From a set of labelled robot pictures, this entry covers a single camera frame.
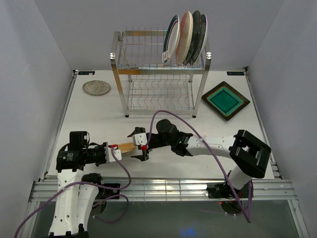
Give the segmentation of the yellow woven square plate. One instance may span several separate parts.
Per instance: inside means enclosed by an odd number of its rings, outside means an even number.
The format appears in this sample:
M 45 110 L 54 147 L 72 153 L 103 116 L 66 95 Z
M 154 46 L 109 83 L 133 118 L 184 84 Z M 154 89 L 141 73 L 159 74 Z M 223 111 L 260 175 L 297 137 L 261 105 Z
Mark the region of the yellow woven square plate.
M 136 146 L 133 142 L 118 144 L 118 149 L 121 150 L 121 153 L 128 153 L 133 151 Z

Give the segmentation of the steel two-tier dish rack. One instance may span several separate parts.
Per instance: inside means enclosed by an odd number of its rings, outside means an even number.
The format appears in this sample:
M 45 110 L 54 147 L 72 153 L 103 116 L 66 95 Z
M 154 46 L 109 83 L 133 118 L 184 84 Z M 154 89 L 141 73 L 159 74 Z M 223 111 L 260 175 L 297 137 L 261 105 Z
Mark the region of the steel two-tier dish rack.
M 194 65 L 172 58 L 162 62 L 165 30 L 125 30 L 113 35 L 110 64 L 125 117 L 168 110 L 178 115 L 198 114 L 211 66 L 207 43 Z

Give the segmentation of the speckled grey round plate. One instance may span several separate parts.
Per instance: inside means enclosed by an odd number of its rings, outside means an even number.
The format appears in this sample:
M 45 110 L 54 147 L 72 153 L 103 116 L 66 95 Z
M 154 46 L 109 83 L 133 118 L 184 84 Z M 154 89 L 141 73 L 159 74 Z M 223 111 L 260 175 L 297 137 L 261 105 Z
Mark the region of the speckled grey round plate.
M 102 96 L 107 94 L 111 90 L 111 86 L 101 80 L 91 80 L 83 84 L 84 92 L 93 96 Z

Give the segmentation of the green black square plate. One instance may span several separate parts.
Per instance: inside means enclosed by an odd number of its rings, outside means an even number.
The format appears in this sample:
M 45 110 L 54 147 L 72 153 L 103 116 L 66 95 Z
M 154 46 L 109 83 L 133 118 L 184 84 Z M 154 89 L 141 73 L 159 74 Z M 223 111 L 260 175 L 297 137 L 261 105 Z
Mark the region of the green black square plate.
M 201 99 L 226 121 L 250 104 L 245 96 L 225 81 L 206 92 Z

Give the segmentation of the pink cream floral plate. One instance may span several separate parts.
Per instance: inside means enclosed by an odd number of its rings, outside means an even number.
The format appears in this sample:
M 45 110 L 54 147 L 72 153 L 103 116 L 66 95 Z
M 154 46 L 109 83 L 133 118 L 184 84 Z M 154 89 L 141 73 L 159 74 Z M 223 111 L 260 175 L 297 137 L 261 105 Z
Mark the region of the pink cream floral plate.
M 180 23 L 180 38 L 176 49 L 177 64 L 183 64 L 188 54 L 193 33 L 193 16 L 186 11 Z

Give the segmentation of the white plate green red rim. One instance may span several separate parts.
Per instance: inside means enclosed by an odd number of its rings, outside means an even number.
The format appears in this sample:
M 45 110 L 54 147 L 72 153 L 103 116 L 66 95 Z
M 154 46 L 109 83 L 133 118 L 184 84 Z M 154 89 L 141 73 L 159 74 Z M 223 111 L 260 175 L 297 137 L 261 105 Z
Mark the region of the white plate green red rim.
M 180 38 L 180 22 L 179 16 L 175 15 L 168 27 L 164 44 L 163 44 L 163 52 L 162 52 L 162 62 L 163 64 L 167 64 L 173 54 L 176 52 L 179 38 Z

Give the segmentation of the dark blue round plate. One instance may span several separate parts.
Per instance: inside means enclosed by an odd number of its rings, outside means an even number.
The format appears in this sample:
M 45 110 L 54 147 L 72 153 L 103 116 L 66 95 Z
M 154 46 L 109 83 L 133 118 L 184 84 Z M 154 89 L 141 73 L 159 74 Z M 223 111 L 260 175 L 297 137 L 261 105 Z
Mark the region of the dark blue round plate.
M 185 59 L 185 64 L 192 64 L 192 58 L 194 52 L 196 50 L 196 45 L 199 39 L 200 29 L 201 29 L 201 13 L 199 10 L 194 11 L 192 14 L 193 17 L 193 30 L 192 30 L 192 38 L 189 47 L 188 54 Z

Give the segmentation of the white plate teal lettered rim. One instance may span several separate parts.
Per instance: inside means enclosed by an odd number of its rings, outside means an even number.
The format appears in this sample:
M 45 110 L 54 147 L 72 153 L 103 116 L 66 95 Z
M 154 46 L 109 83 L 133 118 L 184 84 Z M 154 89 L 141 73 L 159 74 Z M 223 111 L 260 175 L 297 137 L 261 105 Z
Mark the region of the white plate teal lettered rim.
M 207 17 L 205 14 L 201 15 L 201 33 L 200 33 L 200 37 L 199 37 L 199 41 L 197 44 L 197 50 L 196 50 L 196 54 L 193 57 L 194 62 L 197 61 L 197 59 L 200 57 L 203 48 L 205 47 L 206 41 L 207 41 L 207 36 L 208 36 L 208 21 L 207 21 Z

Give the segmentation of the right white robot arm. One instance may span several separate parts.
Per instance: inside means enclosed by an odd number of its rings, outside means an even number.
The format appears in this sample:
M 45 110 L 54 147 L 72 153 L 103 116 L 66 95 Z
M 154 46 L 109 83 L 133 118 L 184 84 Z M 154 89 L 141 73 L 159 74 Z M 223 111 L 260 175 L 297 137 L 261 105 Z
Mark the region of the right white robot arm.
M 192 133 L 181 132 L 167 119 L 156 124 L 156 133 L 148 133 L 143 127 L 136 127 L 129 135 L 142 151 L 136 158 L 149 159 L 149 151 L 170 147 L 178 156 L 200 156 L 215 153 L 217 157 L 232 159 L 236 166 L 230 170 L 222 184 L 208 189 L 213 198 L 235 197 L 253 178 L 265 177 L 271 148 L 246 130 L 239 130 L 229 137 L 200 138 Z

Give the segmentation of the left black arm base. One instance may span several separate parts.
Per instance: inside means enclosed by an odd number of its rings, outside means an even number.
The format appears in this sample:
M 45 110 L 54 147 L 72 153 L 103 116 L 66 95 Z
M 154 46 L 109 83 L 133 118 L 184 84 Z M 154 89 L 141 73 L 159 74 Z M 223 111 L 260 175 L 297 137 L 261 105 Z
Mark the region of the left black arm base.
M 99 188 L 99 193 L 96 196 L 96 199 L 106 199 L 110 196 L 120 194 L 119 183 L 103 183 L 102 186 L 111 187 L 112 189 Z

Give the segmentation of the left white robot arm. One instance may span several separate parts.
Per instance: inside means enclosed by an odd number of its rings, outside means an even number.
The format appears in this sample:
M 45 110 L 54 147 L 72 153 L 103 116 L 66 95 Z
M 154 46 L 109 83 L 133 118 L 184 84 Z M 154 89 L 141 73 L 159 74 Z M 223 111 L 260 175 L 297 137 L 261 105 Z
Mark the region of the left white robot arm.
M 87 164 L 96 166 L 107 162 L 107 143 L 90 143 L 86 131 L 73 131 L 69 143 L 64 145 L 56 158 L 57 181 L 60 195 L 56 197 L 50 238 L 87 238 L 88 219 L 95 198 L 105 193 L 101 176 L 85 174 Z

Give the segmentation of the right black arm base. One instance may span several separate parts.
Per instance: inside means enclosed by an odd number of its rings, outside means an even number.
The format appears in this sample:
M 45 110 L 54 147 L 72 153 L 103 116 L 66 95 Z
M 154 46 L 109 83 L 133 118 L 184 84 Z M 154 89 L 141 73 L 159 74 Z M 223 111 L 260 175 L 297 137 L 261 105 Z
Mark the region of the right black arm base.
M 233 192 L 227 183 L 214 183 L 207 184 L 208 198 L 225 198 L 235 199 Z M 248 198 L 249 186 L 245 184 L 241 190 L 234 189 L 238 198 Z

